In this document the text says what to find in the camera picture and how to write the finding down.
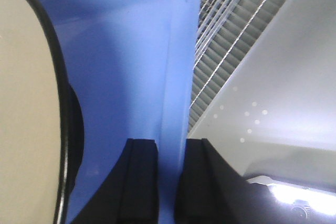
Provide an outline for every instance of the white ceiling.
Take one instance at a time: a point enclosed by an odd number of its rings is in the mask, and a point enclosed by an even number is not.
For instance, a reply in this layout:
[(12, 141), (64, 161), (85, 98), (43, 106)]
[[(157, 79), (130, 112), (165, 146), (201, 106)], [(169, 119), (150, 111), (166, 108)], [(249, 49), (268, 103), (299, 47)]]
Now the white ceiling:
[(189, 137), (241, 175), (336, 185), (336, 0), (287, 0)]

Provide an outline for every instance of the black rubber edge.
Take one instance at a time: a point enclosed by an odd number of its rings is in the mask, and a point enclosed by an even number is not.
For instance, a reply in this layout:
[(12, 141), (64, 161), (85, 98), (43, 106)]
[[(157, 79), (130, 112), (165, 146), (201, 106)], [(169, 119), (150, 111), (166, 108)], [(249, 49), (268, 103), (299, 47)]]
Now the black rubber edge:
[(263, 185), (249, 184), (207, 139), (188, 139), (177, 224), (294, 224)]
[(105, 181), (71, 224), (156, 224), (157, 152), (154, 140), (128, 139)]
[(38, 0), (26, 0), (34, 10), (49, 44), (50, 53), (54, 63), (56, 75), (59, 107), (60, 107), (60, 130), (61, 130), (61, 153), (59, 187), (54, 215), (54, 224), (63, 224), (66, 219), (67, 205), (70, 194), (68, 173), (69, 173), (69, 138), (71, 136), (71, 102), (69, 82), (65, 63), (62, 56), (60, 44), (54, 27)]

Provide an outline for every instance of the beige round object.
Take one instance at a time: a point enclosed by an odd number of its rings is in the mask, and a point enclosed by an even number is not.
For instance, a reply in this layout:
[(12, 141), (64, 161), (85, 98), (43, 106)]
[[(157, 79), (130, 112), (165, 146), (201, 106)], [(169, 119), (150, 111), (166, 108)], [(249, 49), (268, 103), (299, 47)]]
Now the beige round object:
[(60, 97), (67, 84), (55, 31), (37, 0), (0, 0), (1, 224), (63, 218), (69, 131)]

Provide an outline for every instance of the blue plastic surface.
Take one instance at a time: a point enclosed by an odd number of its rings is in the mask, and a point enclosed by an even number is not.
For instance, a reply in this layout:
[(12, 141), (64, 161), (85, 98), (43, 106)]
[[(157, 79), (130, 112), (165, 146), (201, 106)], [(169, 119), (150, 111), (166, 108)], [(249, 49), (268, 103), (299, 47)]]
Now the blue plastic surface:
[(55, 27), (85, 126), (67, 223), (127, 138), (159, 147), (159, 223), (171, 224), (183, 165), (200, 0), (40, 0)]

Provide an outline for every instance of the black rim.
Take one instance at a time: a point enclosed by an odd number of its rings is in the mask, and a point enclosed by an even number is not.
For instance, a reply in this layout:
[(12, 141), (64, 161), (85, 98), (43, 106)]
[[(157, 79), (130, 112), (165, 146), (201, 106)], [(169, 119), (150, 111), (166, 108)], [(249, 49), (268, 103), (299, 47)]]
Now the black rim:
[(69, 199), (69, 141), (72, 130), (71, 123), (71, 102), (69, 82), (67, 78), (65, 63), (63, 60), (59, 41), (54, 27), (38, 0), (26, 0), (34, 10), (42, 28), (52, 56), (54, 70), (57, 81), (59, 107), (60, 107), (60, 131), (61, 131), (61, 153), (59, 168), (59, 186), (54, 215), (54, 224), (62, 224), (65, 222), (65, 214), (67, 211), (67, 202)]

